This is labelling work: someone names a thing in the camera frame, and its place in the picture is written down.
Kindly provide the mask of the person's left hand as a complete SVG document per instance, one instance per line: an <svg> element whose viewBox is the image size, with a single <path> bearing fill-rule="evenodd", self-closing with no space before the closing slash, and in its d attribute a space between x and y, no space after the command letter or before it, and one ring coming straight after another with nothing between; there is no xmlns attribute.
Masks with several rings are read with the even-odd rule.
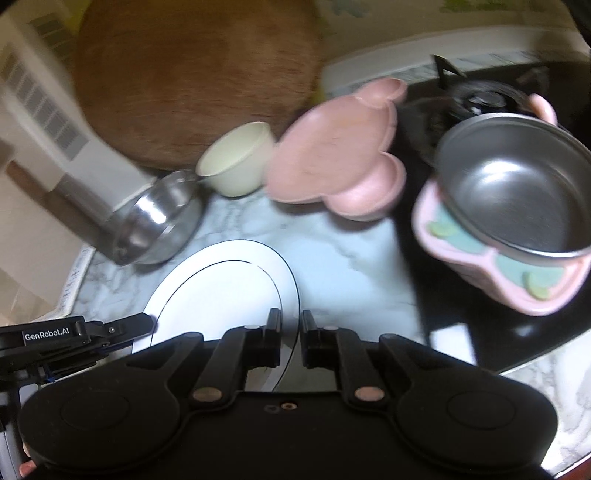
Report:
<svg viewBox="0 0 591 480"><path fill-rule="evenodd" d="M21 478L25 478L31 472L33 472L36 468L35 462L31 459L31 455L29 453L28 447L26 444L22 446L24 454L27 456L27 461L24 462L19 466L19 475Z"/></svg>

